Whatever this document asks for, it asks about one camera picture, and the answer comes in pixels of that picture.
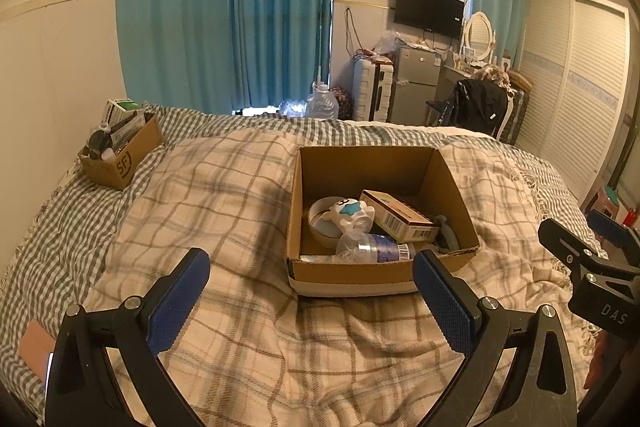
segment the oval mirror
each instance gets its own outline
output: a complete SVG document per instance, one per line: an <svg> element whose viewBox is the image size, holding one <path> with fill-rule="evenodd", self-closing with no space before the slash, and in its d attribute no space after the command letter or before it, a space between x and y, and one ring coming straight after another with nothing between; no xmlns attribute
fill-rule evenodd
<svg viewBox="0 0 640 427"><path fill-rule="evenodd" d="M476 52L477 60L485 60L491 52L493 31L487 16L476 12L465 26L464 44Z"/></svg>

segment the white wardrobe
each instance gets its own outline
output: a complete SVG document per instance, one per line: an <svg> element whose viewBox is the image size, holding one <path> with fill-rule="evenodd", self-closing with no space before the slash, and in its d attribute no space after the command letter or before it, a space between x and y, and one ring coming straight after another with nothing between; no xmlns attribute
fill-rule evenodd
<svg viewBox="0 0 640 427"><path fill-rule="evenodd" d="M520 71L533 84L516 145L548 160L579 202L622 124L628 10L607 0L529 0Z"/></svg>

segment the wall molding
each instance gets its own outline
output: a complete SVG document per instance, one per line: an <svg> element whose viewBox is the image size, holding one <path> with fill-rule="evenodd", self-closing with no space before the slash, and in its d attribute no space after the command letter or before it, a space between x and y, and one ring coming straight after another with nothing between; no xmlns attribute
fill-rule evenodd
<svg viewBox="0 0 640 427"><path fill-rule="evenodd" d="M370 2L363 1L347 1L347 0L334 0L335 4L355 4L357 6L369 6L371 8L380 8L383 10L395 10L396 8L391 6L383 6L382 4L372 4Z"/></svg>
<svg viewBox="0 0 640 427"><path fill-rule="evenodd" d="M6 10L0 11L0 22L4 22L5 20L12 19L17 17L18 15L22 15L23 13L27 13L33 10L37 10L40 8L44 8L46 6L51 6L52 4L59 4L61 2L68 1L78 1L78 0L31 0L25 1L23 3L17 4L15 6L11 6Z"/></svg>

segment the black jacket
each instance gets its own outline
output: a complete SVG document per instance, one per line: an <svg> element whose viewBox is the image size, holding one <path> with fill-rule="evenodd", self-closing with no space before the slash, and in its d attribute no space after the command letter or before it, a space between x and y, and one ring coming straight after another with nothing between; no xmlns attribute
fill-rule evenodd
<svg viewBox="0 0 640 427"><path fill-rule="evenodd" d="M485 80L460 80L437 125L454 126L493 136L507 113L507 93Z"/></svg>

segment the gray refrigerator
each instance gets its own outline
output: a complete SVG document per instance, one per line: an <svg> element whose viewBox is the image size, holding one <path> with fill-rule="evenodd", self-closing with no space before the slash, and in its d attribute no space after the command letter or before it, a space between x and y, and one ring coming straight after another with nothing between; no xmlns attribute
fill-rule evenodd
<svg viewBox="0 0 640 427"><path fill-rule="evenodd" d="M440 65L445 58L433 51L400 46L386 121L400 125L427 123L427 102L435 100Z"/></svg>

